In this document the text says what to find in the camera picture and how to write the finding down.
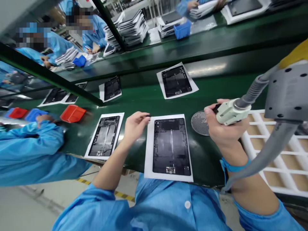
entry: wristband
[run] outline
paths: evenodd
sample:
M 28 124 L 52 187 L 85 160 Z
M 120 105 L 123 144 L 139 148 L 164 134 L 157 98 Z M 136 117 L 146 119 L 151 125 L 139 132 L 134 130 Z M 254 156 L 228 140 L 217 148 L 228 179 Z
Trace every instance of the wristband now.
M 225 174 L 225 184 L 226 184 L 226 170 L 225 168 L 229 171 L 229 172 L 239 172 L 242 169 L 246 168 L 247 165 L 250 164 L 250 159 L 248 158 L 248 162 L 246 165 L 244 166 L 232 166 L 230 165 L 224 158 L 222 158 L 221 160 L 219 160 L 222 170 L 224 171 Z

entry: black metal bar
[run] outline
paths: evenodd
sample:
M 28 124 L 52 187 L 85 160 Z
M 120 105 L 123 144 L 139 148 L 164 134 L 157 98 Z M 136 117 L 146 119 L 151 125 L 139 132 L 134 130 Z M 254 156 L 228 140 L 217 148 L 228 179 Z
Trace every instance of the black metal bar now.
M 0 43 L 0 60 L 30 75 L 33 75 L 34 77 L 62 88 L 76 96 L 85 98 L 95 105 L 103 105 L 103 101 L 91 93 L 86 92 L 85 90 L 77 87 L 75 84 L 72 84 L 71 82 L 53 73 L 52 71 L 47 70 L 47 68 L 32 61 L 21 53 L 9 48 L 3 43 Z
M 115 39 L 117 40 L 117 42 L 119 43 L 120 47 L 124 50 L 127 51 L 127 48 L 124 44 L 124 41 L 122 40 L 121 35 L 119 34 L 116 26 L 113 24 L 113 21 L 111 20 L 111 18 L 108 16 L 110 15 L 110 13 L 108 12 L 108 10 L 106 10 L 106 8 L 104 7 L 103 3 L 101 0 L 92 0 L 93 3 L 95 4 L 97 10 L 100 12 L 100 14 L 102 15 L 103 20 L 105 21 L 105 23 L 107 24 L 107 26 L 109 27 L 109 29 L 111 30 L 112 34 L 114 35 Z
M 8 111 L 9 109 L 7 109 L 6 107 L 0 107 L 0 111 Z

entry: blue lab coat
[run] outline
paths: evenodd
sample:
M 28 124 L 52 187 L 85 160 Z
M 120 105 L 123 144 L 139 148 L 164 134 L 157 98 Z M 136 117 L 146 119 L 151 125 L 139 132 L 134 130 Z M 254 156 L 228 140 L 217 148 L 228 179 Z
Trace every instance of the blue lab coat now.
M 29 47 L 22 47 L 16 49 L 18 52 L 22 53 L 24 56 L 28 57 L 29 59 L 32 59 L 34 62 L 37 62 L 40 65 L 43 65 L 43 61 L 41 60 L 41 57 L 44 56 L 40 52 L 33 50 Z
M 38 134 L 38 138 L 29 138 Z M 91 164 L 57 152 L 63 130 L 50 121 L 33 122 L 0 132 L 0 186 L 15 186 L 76 179 Z
M 176 11 L 182 15 L 182 16 L 185 16 L 187 14 L 187 4 L 188 2 L 191 2 L 193 0 L 181 0 L 181 2 L 176 6 Z M 212 0 L 199 0 L 198 3 L 199 5 L 202 5 L 206 2 L 209 2 L 209 1 L 212 1 Z
M 63 0 L 59 3 L 59 7 L 66 15 L 72 15 L 72 8 L 74 4 L 77 3 L 73 0 Z
M 253 214 L 238 203 L 240 223 L 245 230 L 304 231 L 279 201 L 272 215 Z M 231 231 L 219 204 L 219 193 L 212 189 L 176 181 L 139 176 L 136 205 L 115 200 L 114 191 L 90 185 L 67 207 L 52 231 L 103 230 L 225 230 Z
M 90 50 L 93 49 L 93 42 L 100 47 L 105 47 L 107 44 L 105 41 L 105 32 L 103 31 L 104 26 L 106 26 L 105 21 L 95 14 L 89 17 L 92 17 L 93 31 L 83 31 L 82 33 L 82 49 L 85 52 L 87 52 L 86 47 Z
M 55 60 L 63 55 L 67 49 L 71 48 L 73 44 L 53 31 L 44 33 L 44 37 L 47 38 L 48 46 L 50 46 L 53 51 L 53 54 L 50 54 L 48 61 L 53 65 L 56 65 Z

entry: worker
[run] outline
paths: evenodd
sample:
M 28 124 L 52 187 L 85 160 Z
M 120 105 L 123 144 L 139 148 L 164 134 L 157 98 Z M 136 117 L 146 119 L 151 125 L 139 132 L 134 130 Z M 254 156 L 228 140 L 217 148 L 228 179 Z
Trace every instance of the worker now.
M 76 179 L 91 164 L 57 152 L 63 129 L 49 115 L 20 129 L 0 132 L 0 186 Z
M 98 15 L 75 6 L 72 9 L 69 22 L 82 30 L 83 51 L 95 54 L 106 46 L 107 42 L 103 30 L 106 23 Z
M 27 23 L 26 28 L 20 28 L 20 37 L 30 38 L 32 41 L 29 45 L 23 47 L 34 47 L 35 44 L 41 45 L 43 48 L 50 47 L 53 54 L 41 56 L 40 59 L 46 68 L 56 66 L 56 59 L 63 55 L 67 49 L 74 46 L 69 41 L 65 40 L 50 28 L 38 27 L 36 22 Z
M 219 99 L 218 103 L 227 100 Z M 247 119 L 232 126 L 218 123 L 213 109 L 204 109 L 210 136 L 228 167 L 228 174 L 247 165 L 248 157 L 238 139 Z M 140 174 L 136 205 L 116 201 L 123 164 L 134 142 L 148 124 L 149 113 L 127 118 L 124 137 L 92 184 L 59 216 L 53 231 L 98 230 L 231 230 L 220 209 L 219 193 L 183 182 L 146 179 Z M 259 174 L 238 180 L 232 188 L 240 223 L 245 230 L 302 230 Z
M 187 13 L 192 9 L 204 3 L 210 2 L 212 0 L 198 0 L 198 1 L 191 1 L 191 0 L 181 0 L 181 2 L 176 6 L 176 11 L 185 16 Z M 224 7 L 227 0 L 218 0 L 215 8 L 213 11 L 220 10 Z
M 15 80 L 12 80 L 11 77 L 14 74 L 20 74 L 16 76 Z M 5 63 L 0 61 L 0 87 L 5 88 L 8 90 L 13 91 L 20 91 L 20 89 L 24 86 L 21 82 L 23 82 L 24 79 L 26 79 L 26 76 L 24 76 L 24 72 Z

